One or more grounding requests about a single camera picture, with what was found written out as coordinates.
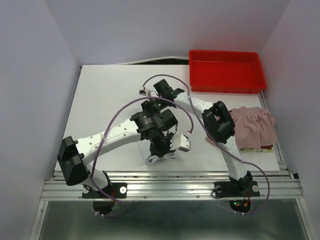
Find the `white skirt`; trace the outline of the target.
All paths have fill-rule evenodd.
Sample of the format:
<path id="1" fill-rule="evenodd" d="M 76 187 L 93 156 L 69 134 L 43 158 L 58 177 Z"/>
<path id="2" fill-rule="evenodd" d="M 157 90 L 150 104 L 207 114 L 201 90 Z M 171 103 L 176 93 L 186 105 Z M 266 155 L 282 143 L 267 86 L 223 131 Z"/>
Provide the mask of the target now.
<path id="1" fill-rule="evenodd" d="M 177 160 L 177 159 L 179 159 L 179 156 L 174 152 L 170 152 L 170 153 L 166 153 L 162 157 L 159 157 L 159 156 L 156 156 L 156 155 L 150 155 L 144 160 L 144 162 L 145 162 L 146 165 L 151 165 L 151 164 L 154 164 L 154 163 L 156 163 L 158 161 Z"/>

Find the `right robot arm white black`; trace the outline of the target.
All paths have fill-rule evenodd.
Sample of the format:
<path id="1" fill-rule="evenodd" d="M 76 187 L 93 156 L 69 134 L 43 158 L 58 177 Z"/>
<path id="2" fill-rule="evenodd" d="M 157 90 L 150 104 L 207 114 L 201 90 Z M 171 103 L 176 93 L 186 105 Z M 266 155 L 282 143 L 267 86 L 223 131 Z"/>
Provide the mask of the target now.
<path id="1" fill-rule="evenodd" d="M 227 165 L 230 189 L 235 195 L 242 195 L 248 190 L 248 182 L 253 180 L 245 162 L 241 159 L 235 139 L 235 122 L 222 101 L 215 103 L 201 100 L 181 88 L 173 89 L 165 79 L 153 85 L 154 98 L 148 98 L 141 106 L 143 110 L 159 113 L 173 107 L 186 110 L 198 119 L 210 140 L 220 149 Z"/>

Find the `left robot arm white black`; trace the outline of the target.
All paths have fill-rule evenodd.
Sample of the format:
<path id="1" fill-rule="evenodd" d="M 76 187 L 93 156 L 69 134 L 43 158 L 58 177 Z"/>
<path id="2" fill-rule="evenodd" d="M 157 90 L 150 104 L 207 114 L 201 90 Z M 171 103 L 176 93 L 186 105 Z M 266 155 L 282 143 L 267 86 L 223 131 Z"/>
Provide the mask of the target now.
<path id="1" fill-rule="evenodd" d="M 66 184 L 83 184 L 93 189 L 100 197 L 108 196 L 111 193 L 111 183 L 104 172 L 96 170 L 91 165 L 95 157 L 130 143 L 148 140 L 148 164 L 163 158 L 173 158 L 171 139 L 174 134 L 169 130 L 177 125 L 178 120 L 169 109 L 161 113 L 142 111 L 111 128 L 108 133 L 100 132 L 78 139 L 65 137 L 61 141 L 57 161 Z"/>

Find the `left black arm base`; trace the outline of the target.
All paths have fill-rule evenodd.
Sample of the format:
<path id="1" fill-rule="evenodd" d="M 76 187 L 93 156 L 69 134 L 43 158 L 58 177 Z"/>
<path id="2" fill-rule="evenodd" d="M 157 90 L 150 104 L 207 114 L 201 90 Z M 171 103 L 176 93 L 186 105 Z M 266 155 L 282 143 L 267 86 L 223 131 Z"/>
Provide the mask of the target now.
<path id="1" fill-rule="evenodd" d="M 102 218 L 116 218 L 128 211 L 128 205 L 123 201 L 127 197 L 128 184 L 126 182 L 111 181 L 106 175 L 108 185 L 100 190 L 84 185 L 82 198 L 93 200 L 92 208 L 96 216 Z"/>

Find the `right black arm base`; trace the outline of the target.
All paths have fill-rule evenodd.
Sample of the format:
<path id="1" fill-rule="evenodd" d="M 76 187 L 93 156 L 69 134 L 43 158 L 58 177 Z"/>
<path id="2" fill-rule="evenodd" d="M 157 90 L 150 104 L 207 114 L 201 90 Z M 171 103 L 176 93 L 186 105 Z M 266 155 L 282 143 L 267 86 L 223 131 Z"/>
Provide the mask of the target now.
<path id="1" fill-rule="evenodd" d="M 236 213 L 248 214 L 252 205 L 251 198 L 260 196 L 258 183 L 253 181 L 250 171 L 239 180 L 229 177 L 229 181 L 216 181 L 213 185 L 211 196 L 214 199 L 234 198 L 229 201 L 229 205 Z"/>

